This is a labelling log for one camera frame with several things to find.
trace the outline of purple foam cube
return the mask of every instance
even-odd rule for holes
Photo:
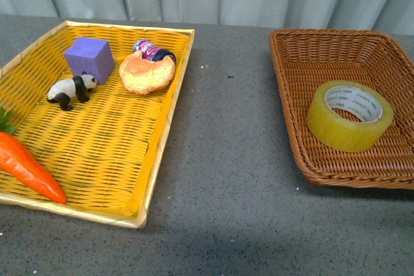
[[[96,78],[98,84],[104,84],[115,68],[107,40],[78,37],[63,55],[73,76],[80,76],[86,71]]]

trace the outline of toy bottle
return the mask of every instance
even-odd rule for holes
[[[142,51],[142,58],[148,59],[149,61],[160,61],[166,56],[171,57],[171,59],[176,63],[175,55],[164,48],[154,45],[147,39],[138,40],[132,49],[132,52]]]

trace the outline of panda figurine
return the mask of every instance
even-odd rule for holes
[[[89,100],[87,91],[95,86],[96,78],[83,71],[81,76],[64,79],[53,84],[47,94],[47,101],[49,103],[59,103],[61,110],[69,111],[73,108],[69,105],[73,96],[76,95],[81,103],[85,103]]]

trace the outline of clear packing tape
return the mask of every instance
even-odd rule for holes
[[[348,111],[361,122],[342,118],[333,109]],[[321,143],[353,153],[372,147],[392,120],[393,109],[384,97],[365,85],[345,80],[320,85],[306,117],[309,130]]]

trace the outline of green leaf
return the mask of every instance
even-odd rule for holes
[[[14,130],[16,129],[16,126],[13,125],[6,125],[5,129],[3,130],[3,132],[6,132],[8,134],[13,134]]]
[[[5,117],[6,109],[0,107],[0,123],[3,123],[3,119]]]
[[[13,110],[10,110],[6,113],[6,109],[0,107],[0,132],[6,132],[8,134],[12,134],[16,129],[13,125],[7,125],[6,123],[9,121],[10,117],[12,116]]]

